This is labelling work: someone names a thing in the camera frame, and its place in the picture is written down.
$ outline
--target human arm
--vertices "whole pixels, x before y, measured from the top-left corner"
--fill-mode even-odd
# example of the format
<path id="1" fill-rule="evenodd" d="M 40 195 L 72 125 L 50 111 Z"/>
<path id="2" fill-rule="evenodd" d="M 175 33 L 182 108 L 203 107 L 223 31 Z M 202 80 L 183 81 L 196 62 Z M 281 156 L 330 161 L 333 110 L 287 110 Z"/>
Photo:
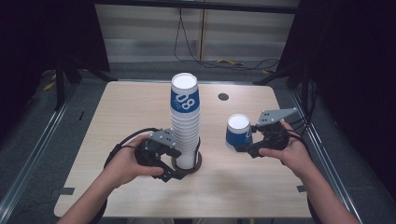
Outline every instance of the human arm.
<path id="1" fill-rule="evenodd" d="M 288 123 L 281 122 L 287 130 L 292 130 Z M 322 223 L 359 223 L 335 195 L 329 183 L 309 158 L 302 142 L 291 137 L 285 149 L 262 148 L 259 153 L 281 160 L 302 180 L 308 198 Z"/>
<path id="2" fill-rule="evenodd" d="M 138 147 L 146 138 L 139 135 L 128 146 Z M 162 173 L 161 167 L 139 165 L 134 157 L 134 149 L 123 147 L 58 223 L 89 223 L 114 189 L 131 182 L 139 175 Z"/>

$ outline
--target finger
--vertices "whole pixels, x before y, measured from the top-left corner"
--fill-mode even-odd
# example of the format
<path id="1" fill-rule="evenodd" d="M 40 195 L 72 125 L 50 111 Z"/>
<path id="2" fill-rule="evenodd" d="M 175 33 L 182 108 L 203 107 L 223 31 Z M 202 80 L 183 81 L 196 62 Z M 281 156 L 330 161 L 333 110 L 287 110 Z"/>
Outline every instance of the finger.
<path id="1" fill-rule="evenodd" d="M 137 147 L 139 146 L 139 144 L 141 142 L 143 142 L 144 140 L 148 139 L 149 135 L 145 134 L 145 135 L 138 135 L 136 138 L 134 138 L 134 140 L 132 140 L 128 145 L 133 146 L 133 147 Z"/>
<path id="2" fill-rule="evenodd" d="M 293 128 L 291 128 L 291 126 L 285 120 L 281 120 L 280 123 L 283 125 L 283 127 L 285 127 L 286 130 L 293 130 Z"/>
<path id="3" fill-rule="evenodd" d="M 161 175 L 163 174 L 163 168 L 156 166 L 140 166 L 140 175 Z"/>
<path id="4" fill-rule="evenodd" d="M 282 159 L 282 151 L 280 151 L 280 150 L 275 150 L 275 149 L 270 149 L 270 148 L 260 148 L 259 153 L 262 156 L 276 158 L 279 160 Z"/>

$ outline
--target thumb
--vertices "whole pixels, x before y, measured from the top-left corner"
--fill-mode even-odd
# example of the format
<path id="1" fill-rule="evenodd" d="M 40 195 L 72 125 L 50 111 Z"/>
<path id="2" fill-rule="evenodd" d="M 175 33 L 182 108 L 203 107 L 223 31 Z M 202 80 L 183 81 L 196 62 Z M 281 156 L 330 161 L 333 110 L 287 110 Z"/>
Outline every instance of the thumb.
<path id="1" fill-rule="evenodd" d="M 260 148 L 259 153 L 262 156 L 266 157 L 272 157 L 281 160 L 282 158 L 282 151 L 280 150 L 275 150 L 275 149 L 270 149 L 270 148 Z"/>
<path id="2" fill-rule="evenodd" d="M 140 166 L 139 175 L 161 175 L 163 168 L 156 166 Z"/>

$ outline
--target printed number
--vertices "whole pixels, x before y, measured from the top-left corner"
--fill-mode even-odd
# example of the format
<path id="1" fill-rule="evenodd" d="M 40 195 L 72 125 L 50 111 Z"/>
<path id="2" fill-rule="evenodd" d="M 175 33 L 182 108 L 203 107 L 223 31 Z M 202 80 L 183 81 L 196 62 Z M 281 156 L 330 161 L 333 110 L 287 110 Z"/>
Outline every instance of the printed number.
<path id="1" fill-rule="evenodd" d="M 185 110 L 188 110 L 194 104 L 195 104 L 195 101 L 193 99 L 189 99 L 186 103 L 182 104 L 181 107 L 183 107 L 183 109 L 185 109 Z"/>
<path id="2" fill-rule="evenodd" d="M 177 95 L 176 96 L 176 100 L 179 102 L 179 103 L 183 103 L 183 102 L 185 102 L 186 100 L 188 100 L 189 99 L 189 95 Z"/>
<path id="3" fill-rule="evenodd" d="M 183 109 L 185 110 L 190 109 L 190 107 L 192 107 L 195 104 L 195 101 L 193 99 L 189 99 L 189 95 L 177 95 L 176 100 L 179 103 L 185 102 L 181 105 L 181 107 L 183 107 Z"/>
<path id="4" fill-rule="evenodd" d="M 251 131 L 249 130 L 248 132 L 247 132 L 247 134 L 245 135 L 245 137 L 246 138 L 249 138 L 251 136 Z"/>

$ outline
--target person's left hand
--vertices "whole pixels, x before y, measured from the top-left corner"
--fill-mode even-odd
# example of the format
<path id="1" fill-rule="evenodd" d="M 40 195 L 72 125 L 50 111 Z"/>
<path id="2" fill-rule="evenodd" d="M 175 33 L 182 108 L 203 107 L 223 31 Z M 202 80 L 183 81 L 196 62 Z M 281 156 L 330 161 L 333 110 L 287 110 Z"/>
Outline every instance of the person's left hand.
<path id="1" fill-rule="evenodd" d="M 139 135 L 127 144 L 127 146 L 138 147 L 147 138 L 147 135 Z M 163 168 L 161 167 L 139 165 L 134 157 L 134 149 L 123 147 L 114 156 L 101 175 L 116 189 L 123 184 L 131 182 L 139 175 L 161 175 L 162 173 Z"/>

